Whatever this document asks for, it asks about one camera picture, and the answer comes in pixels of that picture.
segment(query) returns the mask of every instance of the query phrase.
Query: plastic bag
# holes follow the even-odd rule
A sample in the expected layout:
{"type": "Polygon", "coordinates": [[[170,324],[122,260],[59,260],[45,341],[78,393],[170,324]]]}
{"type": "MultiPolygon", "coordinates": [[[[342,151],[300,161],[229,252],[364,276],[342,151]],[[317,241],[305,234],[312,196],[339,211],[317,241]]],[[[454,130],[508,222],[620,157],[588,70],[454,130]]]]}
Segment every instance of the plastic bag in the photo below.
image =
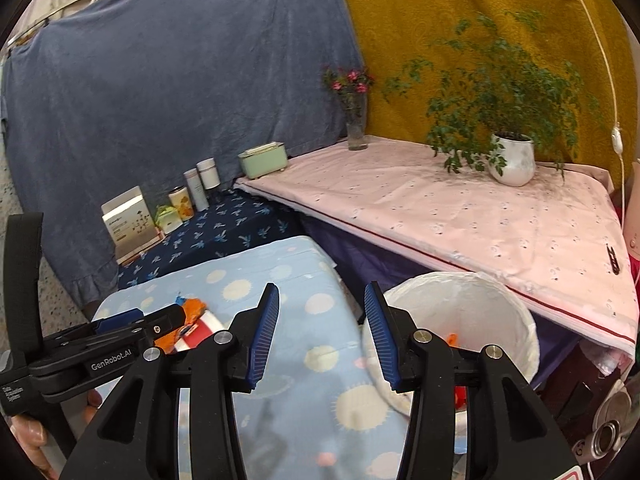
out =
{"type": "MultiPolygon", "coordinates": [[[[497,344],[531,382],[540,364],[536,323],[515,294],[483,273],[431,272],[407,280],[385,293],[390,306],[411,314],[418,328],[443,339],[457,335],[457,346],[480,351],[497,344]]],[[[367,368],[382,397],[409,415],[413,393],[396,394],[382,376],[369,321],[362,330],[367,368]]],[[[466,452],[466,411],[456,413],[456,453],[466,452]]]]}

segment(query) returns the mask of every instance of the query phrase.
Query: finger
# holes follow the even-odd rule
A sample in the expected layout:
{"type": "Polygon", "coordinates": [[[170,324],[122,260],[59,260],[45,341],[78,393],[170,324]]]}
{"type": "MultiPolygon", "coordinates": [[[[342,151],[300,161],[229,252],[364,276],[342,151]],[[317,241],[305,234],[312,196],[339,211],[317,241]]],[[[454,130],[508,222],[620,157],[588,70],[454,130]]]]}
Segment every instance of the finger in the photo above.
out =
{"type": "Polygon", "coordinates": [[[14,437],[18,441],[18,444],[20,444],[20,447],[27,458],[41,471],[45,478],[47,478],[47,480],[58,480],[57,473],[51,468],[51,465],[49,464],[47,457],[44,456],[42,450],[30,442],[30,436],[33,435],[30,435],[29,430],[25,431],[24,425],[21,422],[18,422],[17,426],[11,426],[11,432],[14,434],[14,437]]]}
{"type": "Polygon", "coordinates": [[[24,415],[12,417],[12,428],[15,428],[20,441],[27,442],[30,446],[40,447],[47,443],[47,432],[37,420],[24,415]]]}
{"type": "Polygon", "coordinates": [[[92,418],[94,418],[95,413],[98,411],[98,408],[94,408],[93,406],[87,406],[82,412],[82,418],[84,419],[85,424],[89,424],[92,418]]]}
{"type": "Polygon", "coordinates": [[[89,406],[100,408],[102,404],[102,396],[97,390],[89,390],[86,394],[86,402],[89,406]]]}

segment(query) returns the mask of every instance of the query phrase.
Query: white cable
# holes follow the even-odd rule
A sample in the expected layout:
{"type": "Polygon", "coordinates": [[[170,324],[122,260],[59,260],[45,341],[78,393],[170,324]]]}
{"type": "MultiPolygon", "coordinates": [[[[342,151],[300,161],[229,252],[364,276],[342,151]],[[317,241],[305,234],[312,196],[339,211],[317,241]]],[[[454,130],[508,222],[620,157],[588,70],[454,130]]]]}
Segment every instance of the white cable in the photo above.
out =
{"type": "Polygon", "coordinates": [[[622,231],[625,230],[625,162],[622,160],[622,154],[619,155],[620,168],[622,169],[622,231]]]}
{"type": "Polygon", "coordinates": [[[622,229],[625,228],[625,166],[622,161],[622,137],[620,136],[620,125],[618,121],[618,98],[616,96],[616,87],[613,84],[613,76],[611,74],[611,67],[609,66],[609,59],[607,58],[607,54],[604,52],[604,47],[602,46],[602,42],[600,41],[600,35],[596,30],[596,26],[593,23],[593,19],[591,18],[591,13],[589,9],[587,9],[587,5],[584,3],[584,0],[580,0],[582,4],[582,8],[589,19],[589,23],[591,25],[591,30],[593,30],[593,34],[596,37],[596,41],[598,41],[598,46],[600,47],[600,52],[602,53],[602,59],[604,60],[604,65],[607,68],[607,76],[609,76],[609,83],[611,84],[611,95],[613,97],[613,117],[614,117],[614,126],[611,132],[613,149],[618,154],[620,158],[620,163],[622,165],[622,229]]]}
{"type": "Polygon", "coordinates": [[[589,12],[589,9],[587,9],[587,6],[584,3],[584,0],[580,0],[580,3],[582,4],[582,8],[584,9],[584,12],[587,14],[587,18],[589,19],[589,23],[591,23],[591,28],[593,29],[593,33],[596,36],[596,40],[598,41],[598,46],[600,47],[600,51],[601,51],[602,57],[604,59],[604,64],[607,67],[607,75],[609,75],[609,82],[611,83],[611,94],[613,95],[614,123],[617,126],[618,125],[618,99],[616,98],[616,88],[613,85],[613,76],[611,75],[611,68],[609,66],[609,59],[607,59],[607,54],[605,54],[605,52],[604,52],[604,47],[602,46],[602,42],[600,41],[600,36],[598,35],[598,32],[596,31],[596,26],[594,25],[593,20],[591,19],[591,14],[589,12]]]}

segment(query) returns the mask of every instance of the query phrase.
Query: pink fabric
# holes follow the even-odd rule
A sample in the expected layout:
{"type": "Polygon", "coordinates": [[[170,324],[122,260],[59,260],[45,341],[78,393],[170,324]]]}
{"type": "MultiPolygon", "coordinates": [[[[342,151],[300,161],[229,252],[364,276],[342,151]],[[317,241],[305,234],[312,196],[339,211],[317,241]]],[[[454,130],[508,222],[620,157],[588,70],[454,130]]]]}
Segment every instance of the pink fabric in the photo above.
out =
{"type": "Polygon", "coordinates": [[[339,143],[238,186],[431,269],[486,272],[534,312],[634,355],[638,300],[607,189],[543,167],[513,188],[487,173],[447,174],[443,161],[421,144],[373,137],[367,150],[339,143]]]}

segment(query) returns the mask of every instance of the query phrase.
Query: mint green container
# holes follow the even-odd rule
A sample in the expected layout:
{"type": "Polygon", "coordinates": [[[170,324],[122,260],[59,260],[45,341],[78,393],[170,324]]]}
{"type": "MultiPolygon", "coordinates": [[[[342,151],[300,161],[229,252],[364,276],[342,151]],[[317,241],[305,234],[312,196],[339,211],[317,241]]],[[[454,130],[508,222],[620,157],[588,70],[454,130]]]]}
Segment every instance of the mint green container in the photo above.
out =
{"type": "Polygon", "coordinates": [[[269,142],[240,153],[240,165],[244,174],[251,178],[284,170],[287,167],[287,152],[282,142],[269,142]]]}

